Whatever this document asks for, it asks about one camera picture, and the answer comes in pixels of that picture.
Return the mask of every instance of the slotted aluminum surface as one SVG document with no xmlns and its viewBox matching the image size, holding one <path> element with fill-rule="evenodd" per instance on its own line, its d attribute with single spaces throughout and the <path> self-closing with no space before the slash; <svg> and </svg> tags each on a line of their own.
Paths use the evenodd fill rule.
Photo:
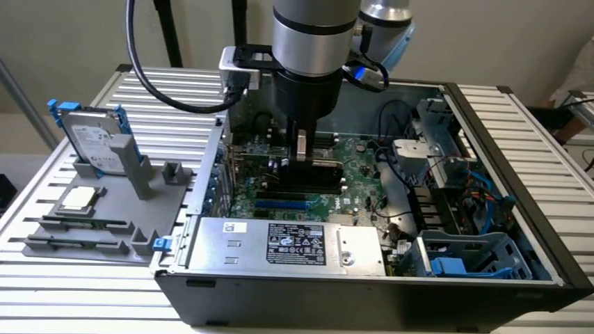
<svg viewBox="0 0 594 334">
<path fill-rule="evenodd" d="M 501 93 L 496 87 L 468 89 L 462 86 L 462 93 L 478 110 L 480 119 L 582 270 L 594 281 L 592 179 L 514 95 Z M 501 120 L 497 125 L 489 123 L 494 119 Z"/>
<path fill-rule="evenodd" d="M 146 72 L 158 88 L 177 99 L 185 99 L 197 105 L 221 102 L 217 72 L 157 68 L 149 68 Z M 481 111 L 513 113 L 510 105 L 502 100 L 505 97 L 500 96 L 494 88 L 480 86 L 462 86 L 462 88 L 468 91 L 485 92 L 482 95 L 468 94 L 469 97 L 486 99 L 474 102 L 486 108 Z M 123 104 L 129 110 L 141 151 L 151 157 L 154 164 L 163 163 L 166 159 L 175 159 L 186 166 L 199 168 L 201 150 L 209 138 L 209 128 L 214 124 L 215 116 L 195 116 L 157 102 L 130 73 L 114 75 L 94 104 L 110 107 Z M 517 129 L 492 131 L 496 138 L 509 141 L 506 145 L 513 145 L 518 138 L 528 138 L 536 145 L 538 144 L 538 138 L 528 131 Z M 544 158 L 550 159 L 540 162 L 540 169 L 552 172 L 524 173 L 524 175 L 552 176 L 545 180 L 537 178 L 532 180 L 533 182 L 553 182 L 557 180 L 553 176 L 557 175 L 568 177 L 569 182 L 576 182 L 570 178 L 572 173 L 564 170 L 564 164 L 556 162 L 548 151 L 537 152 L 544 153 Z M 54 201 L 75 176 L 73 153 L 67 142 L 63 142 L 0 220 L 0 333 L 219 333 L 217 328 L 191 328 L 182 323 L 147 267 L 25 257 L 21 254 L 22 240 L 38 228 L 35 220 L 49 213 Z M 514 168 L 526 170 L 536 168 L 533 160 L 513 160 L 513 164 Z M 560 188 L 552 188 L 552 185 L 534 185 L 534 189 L 545 190 L 542 196 L 552 196 L 554 193 L 549 193 L 548 189 Z M 584 189 L 562 188 L 562 190 L 572 193 L 576 199 L 586 197 Z M 554 200 L 542 203 L 558 204 Z M 181 210 L 178 221 L 185 221 L 185 208 Z M 552 218 L 552 223 L 558 228 L 570 249 L 574 248 L 576 258 L 584 270 L 594 275 L 594 246 L 590 246 L 594 244 L 594 239 L 588 237 L 588 233 L 594 230 L 592 217 L 556 216 Z M 586 334 L 593 332 L 593 329 L 588 328 L 590 326 L 594 326 L 594 301 L 584 300 L 561 312 L 528 314 L 494 333 Z M 221 331 L 221 333 L 234 332 L 282 331 L 231 328 Z"/>
</svg>

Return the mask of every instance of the white wall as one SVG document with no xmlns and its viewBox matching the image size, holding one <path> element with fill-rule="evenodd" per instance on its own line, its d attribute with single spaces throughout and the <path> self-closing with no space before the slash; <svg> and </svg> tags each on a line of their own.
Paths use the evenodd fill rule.
<svg viewBox="0 0 594 334">
<path fill-rule="evenodd" d="M 273 0 L 251 1 L 250 42 L 271 43 Z M 416 36 L 393 77 L 505 85 L 549 98 L 594 35 L 593 0 L 412 0 Z"/>
<path fill-rule="evenodd" d="M 138 0 L 145 65 L 167 66 L 153 0 Z M 234 41 L 230 0 L 174 0 L 189 66 L 215 69 Z M 250 42 L 271 42 L 273 0 L 250 0 Z M 0 0 L 0 57 L 41 111 L 46 101 L 90 102 L 127 63 L 125 0 Z M 413 0 L 417 35 L 394 75 L 508 85 L 528 103 L 554 91 L 594 34 L 593 0 Z M 15 111 L 0 89 L 0 112 Z"/>
</svg>

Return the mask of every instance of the power supply label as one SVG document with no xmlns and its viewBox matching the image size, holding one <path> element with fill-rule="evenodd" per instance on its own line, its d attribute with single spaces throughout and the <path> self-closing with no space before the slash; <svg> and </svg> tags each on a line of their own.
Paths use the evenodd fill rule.
<svg viewBox="0 0 594 334">
<path fill-rule="evenodd" d="M 325 226 L 269 224 L 267 261 L 273 264 L 325 266 Z"/>
</svg>

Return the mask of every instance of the sticker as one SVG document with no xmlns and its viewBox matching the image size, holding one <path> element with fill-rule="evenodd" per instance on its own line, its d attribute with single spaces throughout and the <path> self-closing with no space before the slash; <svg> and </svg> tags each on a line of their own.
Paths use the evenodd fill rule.
<svg viewBox="0 0 594 334">
<path fill-rule="evenodd" d="M 273 264 L 325 266 L 325 226 L 269 224 L 267 261 Z"/>
<path fill-rule="evenodd" d="M 87 125 L 73 125 L 73 131 L 90 164 L 105 173 L 125 173 L 121 157 L 110 149 L 110 133 Z"/>
<path fill-rule="evenodd" d="M 249 224 L 237 221 L 226 222 L 223 224 L 223 233 L 246 233 L 249 231 Z"/>
</svg>

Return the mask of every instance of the silver cylinder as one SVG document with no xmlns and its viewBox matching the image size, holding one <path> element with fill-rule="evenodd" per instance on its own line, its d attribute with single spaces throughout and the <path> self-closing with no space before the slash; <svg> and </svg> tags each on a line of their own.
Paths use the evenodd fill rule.
<svg viewBox="0 0 594 334">
<path fill-rule="evenodd" d="M 413 19 L 410 0 L 364 0 L 361 12 L 386 22 L 402 22 Z"/>
<path fill-rule="evenodd" d="M 409 26 L 401 28 L 386 28 L 382 26 L 374 27 L 374 34 L 372 35 L 370 51 L 368 56 L 382 63 L 392 49 L 398 41 L 402 39 L 404 33 L 408 31 Z"/>
<path fill-rule="evenodd" d="M 306 77 L 321 77 L 346 63 L 353 29 L 337 35 L 310 35 L 289 28 L 277 19 L 273 30 L 273 54 L 281 65 Z"/>
<path fill-rule="evenodd" d="M 358 15 L 361 0 L 275 0 L 275 10 L 309 26 L 340 26 Z"/>
</svg>

